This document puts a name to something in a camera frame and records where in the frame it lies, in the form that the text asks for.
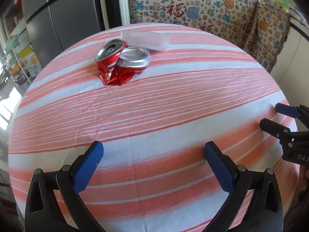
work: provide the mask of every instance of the crushed soda can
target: crushed soda can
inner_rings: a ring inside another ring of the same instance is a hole
[[[105,85],[122,85],[141,74],[149,65],[150,53],[145,48],[127,47],[121,39],[108,42],[98,53],[100,78]]]
[[[122,85],[148,67],[150,53],[141,47],[127,47],[120,54],[108,85]]]
[[[126,47],[127,43],[125,41],[121,39],[114,39],[104,45],[95,57],[95,61],[98,65],[99,76],[105,85],[108,84],[114,66],[121,52]]]

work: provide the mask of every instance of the window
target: window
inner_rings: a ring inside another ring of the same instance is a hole
[[[7,125],[11,119],[12,113],[20,100],[21,95],[14,87],[9,97],[0,102],[0,127],[4,130],[7,129]]]

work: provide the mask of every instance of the blue gripper pad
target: blue gripper pad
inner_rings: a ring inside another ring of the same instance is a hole
[[[276,104],[275,110],[277,113],[289,116],[291,118],[299,118],[300,116],[296,107],[289,106],[286,104],[281,104],[281,103]]]
[[[210,141],[205,144],[204,147],[205,159],[207,160],[208,164],[213,170],[214,175],[219,181],[223,191],[231,194],[234,189],[234,176],[223,162],[225,156],[226,155],[223,155],[223,153],[219,150],[219,148],[215,145],[214,142]]]
[[[86,189],[93,173],[95,172],[95,169],[103,157],[103,153],[103,144],[101,142],[97,142],[95,147],[88,154],[87,158],[84,159],[84,162],[74,175],[73,189],[76,194]]]

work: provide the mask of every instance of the cardboard box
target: cardboard box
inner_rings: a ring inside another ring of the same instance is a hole
[[[18,56],[21,58],[25,67],[33,78],[36,77],[43,69],[37,55],[30,46],[26,46],[24,49],[22,49],[22,51],[18,53]]]

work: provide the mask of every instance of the can lid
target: can lid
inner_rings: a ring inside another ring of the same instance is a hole
[[[117,53],[123,47],[124,43],[121,39],[114,39],[109,41],[104,47],[99,51],[98,55],[95,57],[95,61],[102,61],[115,53]]]
[[[117,66],[125,68],[143,68],[150,63],[150,53],[141,47],[125,48],[116,63]]]

